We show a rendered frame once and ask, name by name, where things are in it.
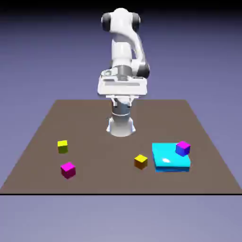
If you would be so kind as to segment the large cyan box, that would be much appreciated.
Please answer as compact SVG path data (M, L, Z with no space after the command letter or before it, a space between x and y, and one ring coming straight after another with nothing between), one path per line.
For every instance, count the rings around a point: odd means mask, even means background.
M188 172L189 155L180 156L175 152L177 143L152 143L152 155L157 172Z

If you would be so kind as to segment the small purple cube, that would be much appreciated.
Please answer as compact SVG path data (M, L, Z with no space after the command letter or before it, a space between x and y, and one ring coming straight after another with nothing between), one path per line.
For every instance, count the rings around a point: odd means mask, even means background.
M190 153L191 145L185 141L176 144L175 152L180 156L186 156Z

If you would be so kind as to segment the small orange cube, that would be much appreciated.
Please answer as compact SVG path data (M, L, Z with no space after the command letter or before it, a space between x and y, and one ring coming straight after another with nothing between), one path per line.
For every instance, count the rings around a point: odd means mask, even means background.
M148 158L142 154L139 154L134 158L134 166L140 170L147 167Z

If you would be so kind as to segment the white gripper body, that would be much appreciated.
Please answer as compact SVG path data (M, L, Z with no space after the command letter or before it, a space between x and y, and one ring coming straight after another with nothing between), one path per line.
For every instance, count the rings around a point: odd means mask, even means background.
M100 76L97 92L99 95L146 95L147 80L130 76L128 80L119 80L117 76Z

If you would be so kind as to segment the small magenta cube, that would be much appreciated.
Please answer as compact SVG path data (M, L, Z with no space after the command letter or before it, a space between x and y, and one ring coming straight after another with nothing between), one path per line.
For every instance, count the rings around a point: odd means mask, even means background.
M60 166L61 174L66 179L72 178L76 175L76 167L73 163L67 162Z

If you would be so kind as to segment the small yellow-green cube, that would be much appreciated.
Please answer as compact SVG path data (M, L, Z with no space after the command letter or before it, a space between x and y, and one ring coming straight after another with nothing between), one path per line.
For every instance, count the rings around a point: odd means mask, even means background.
M57 142L57 148L59 154L65 154L68 152L68 141L61 140Z

